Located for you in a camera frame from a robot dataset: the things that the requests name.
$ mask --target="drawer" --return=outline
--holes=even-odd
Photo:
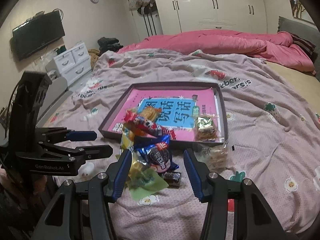
[[[84,60],[86,57],[89,56],[88,50],[84,43],[81,43],[78,47],[73,48],[71,50],[71,53],[76,63]]]
[[[54,62],[60,73],[72,68],[75,64],[75,60],[73,59],[73,56],[70,51],[55,57]]]
[[[87,59],[85,59],[84,62],[80,63],[79,65],[76,65],[75,67],[61,73],[61,76],[67,80],[69,87],[89,70],[91,70],[90,56],[88,56]]]
[[[234,26],[216,24],[216,23],[205,23],[201,26],[201,30],[233,30]]]

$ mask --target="pink comforter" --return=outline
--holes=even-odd
[[[126,46],[118,53],[136,49],[161,48],[188,55],[197,49],[207,54],[245,54],[302,72],[312,72],[315,67],[310,58],[287,32],[277,34],[251,34],[225,30],[203,30],[177,35],[157,35]]]

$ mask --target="wall-mounted tv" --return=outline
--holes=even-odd
[[[53,11],[14,28],[12,35],[12,50],[22,60],[62,38],[65,33],[59,11]]]

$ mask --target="white drawer unit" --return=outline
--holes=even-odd
[[[73,48],[71,53],[76,63],[89,56],[88,50],[84,43],[81,43],[78,47]]]
[[[73,68],[69,69],[66,72],[61,73],[61,76],[63,76],[67,82],[68,87],[72,85],[76,80],[81,78],[84,74],[86,74],[89,70],[91,70],[91,64],[90,64],[90,56],[87,56],[87,58],[82,61],[80,64],[76,64]]]
[[[53,60],[55,61],[60,73],[72,68],[75,64],[75,60],[70,51],[65,51],[64,53],[55,57]]]
[[[47,71],[57,70],[58,76],[64,77],[68,87],[91,70],[90,55],[84,43],[57,55],[45,67]]]

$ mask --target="oreo package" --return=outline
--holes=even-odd
[[[148,143],[137,144],[133,149],[137,151],[146,162],[154,167],[158,173],[174,171],[179,168],[172,161],[172,155],[169,151],[170,135],[151,139]]]

